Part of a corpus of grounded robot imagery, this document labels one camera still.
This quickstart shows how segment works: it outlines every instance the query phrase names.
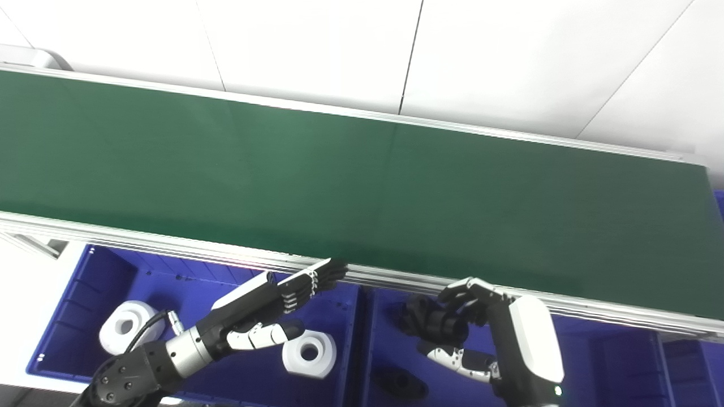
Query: blue plastic bin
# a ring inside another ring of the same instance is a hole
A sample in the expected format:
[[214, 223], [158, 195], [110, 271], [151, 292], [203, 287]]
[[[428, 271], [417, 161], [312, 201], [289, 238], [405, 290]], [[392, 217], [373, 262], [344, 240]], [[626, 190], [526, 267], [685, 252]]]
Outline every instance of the blue plastic bin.
[[701, 342], [701, 346], [719, 403], [724, 406], [724, 344]]
[[717, 200], [719, 212], [722, 214], [722, 219], [724, 219], [724, 190], [714, 190], [714, 198]]
[[[174, 309], [191, 327], [213, 302], [255, 272], [220, 264], [88, 246], [28, 366], [28, 373], [89, 382], [105, 361], [98, 331], [126, 300]], [[339, 284], [315, 296], [290, 318], [310, 330], [327, 332], [337, 343], [337, 361], [323, 380], [288, 374], [281, 347], [238, 353], [186, 380], [181, 398], [245, 406], [343, 406], [348, 361], [355, 337], [359, 288]], [[172, 332], [167, 328], [164, 339]]]
[[[489, 385], [456, 374], [417, 352], [418, 339], [397, 328], [407, 296], [383, 289], [368, 294], [361, 406], [505, 407]], [[657, 333], [563, 316], [554, 317], [554, 323], [565, 369], [562, 406], [673, 407]], [[472, 327], [465, 346], [494, 353], [489, 328]], [[400, 400], [387, 394], [371, 379], [376, 369], [386, 366], [407, 369], [427, 383], [427, 397]]]
[[703, 343], [677, 340], [664, 352], [677, 407], [721, 407]]

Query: robotic hand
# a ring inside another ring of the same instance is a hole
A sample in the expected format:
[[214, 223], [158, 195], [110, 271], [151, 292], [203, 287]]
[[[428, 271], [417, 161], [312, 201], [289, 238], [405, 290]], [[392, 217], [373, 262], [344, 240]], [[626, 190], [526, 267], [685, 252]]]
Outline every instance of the robotic hand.
[[490, 383], [508, 407], [558, 406], [563, 363], [548, 308], [538, 298], [514, 298], [469, 277], [443, 289], [438, 301], [468, 322], [490, 324], [496, 356], [423, 340], [418, 350], [448, 369]]
[[131, 345], [110, 358], [71, 407], [155, 407], [177, 392], [185, 378], [214, 361], [295, 339], [304, 333], [301, 321], [272, 322], [319, 291], [334, 288], [347, 271], [346, 262], [327, 259], [278, 283], [272, 273], [262, 272], [221, 297], [209, 314], [171, 340], [133, 350]]

